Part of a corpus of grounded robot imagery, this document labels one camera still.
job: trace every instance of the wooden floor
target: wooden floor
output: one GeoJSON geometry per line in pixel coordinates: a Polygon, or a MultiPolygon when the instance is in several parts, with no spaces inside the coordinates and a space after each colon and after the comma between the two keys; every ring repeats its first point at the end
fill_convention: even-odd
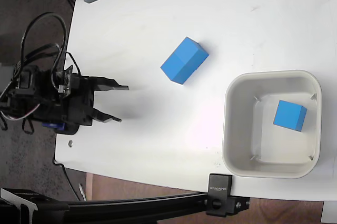
{"type": "MultiPolygon", "coordinates": [[[[87,197],[92,200],[133,199],[181,194],[187,191],[150,186],[98,175],[87,175],[87,197]]],[[[236,216],[217,218],[204,212],[163,220],[159,223],[321,223],[323,202],[251,199],[249,210],[236,216]]]]}

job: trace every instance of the blue block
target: blue block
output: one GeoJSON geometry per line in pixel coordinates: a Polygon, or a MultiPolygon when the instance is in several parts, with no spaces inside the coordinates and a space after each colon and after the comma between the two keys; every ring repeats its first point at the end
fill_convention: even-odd
{"type": "Polygon", "coordinates": [[[161,69],[170,80],[183,84],[208,56],[197,42],[186,37],[161,69]]]}
{"type": "Polygon", "coordinates": [[[57,130],[60,130],[60,131],[65,130],[65,123],[42,123],[42,126],[46,127],[46,128],[57,129],[57,130]]]}
{"type": "Polygon", "coordinates": [[[284,128],[302,131],[305,115],[305,107],[280,100],[274,124],[284,128]]]}

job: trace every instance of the blue component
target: blue component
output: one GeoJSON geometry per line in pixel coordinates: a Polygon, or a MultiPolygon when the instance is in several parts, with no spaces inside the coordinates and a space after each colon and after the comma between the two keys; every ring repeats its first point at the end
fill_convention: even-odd
{"type": "Polygon", "coordinates": [[[305,107],[280,100],[276,111],[274,124],[301,132],[305,115],[305,107]]]}
{"type": "Polygon", "coordinates": [[[61,131],[65,130],[65,123],[42,123],[42,126],[46,128],[53,128],[53,129],[61,130],[61,131]]]}
{"type": "Polygon", "coordinates": [[[170,80],[183,84],[208,56],[209,54],[197,42],[186,37],[161,69],[170,80]]]}

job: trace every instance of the black metal bracket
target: black metal bracket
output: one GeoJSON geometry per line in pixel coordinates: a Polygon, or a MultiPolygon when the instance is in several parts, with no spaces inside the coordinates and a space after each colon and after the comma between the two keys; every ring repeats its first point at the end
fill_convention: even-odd
{"type": "Polygon", "coordinates": [[[249,208],[249,198],[230,195],[231,182],[230,175],[211,174],[209,193],[109,201],[62,202],[30,190],[1,189],[8,204],[0,204],[0,215],[7,216],[5,224],[141,224],[202,211],[226,217],[249,208]]]}
{"type": "Polygon", "coordinates": [[[121,86],[114,79],[104,77],[85,77],[89,80],[89,84],[94,91],[109,90],[129,90],[128,86],[121,86]]]}
{"type": "Polygon", "coordinates": [[[231,175],[210,174],[207,215],[226,217],[249,209],[250,198],[231,196],[231,175]]]}
{"type": "Polygon", "coordinates": [[[88,116],[90,116],[91,118],[93,118],[94,120],[97,120],[101,123],[107,123],[111,120],[114,120],[114,121],[118,121],[119,123],[122,121],[122,119],[119,119],[115,116],[112,116],[112,115],[108,115],[106,113],[103,113],[99,110],[97,110],[96,108],[93,108],[93,107],[86,107],[84,108],[84,111],[86,112],[86,114],[88,116]]]}

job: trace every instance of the plastic container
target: plastic container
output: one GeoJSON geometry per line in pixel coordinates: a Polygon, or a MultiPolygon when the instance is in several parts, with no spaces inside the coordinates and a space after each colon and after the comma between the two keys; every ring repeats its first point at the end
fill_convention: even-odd
{"type": "Polygon", "coordinates": [[[223,160],[244,177],[300,178],[320,154],[322,91],[303,70],[249,73],[230,84],[225,101],[223,160]],[[280,100],[308,111],[302,132],[273,124],[280,100]]]}

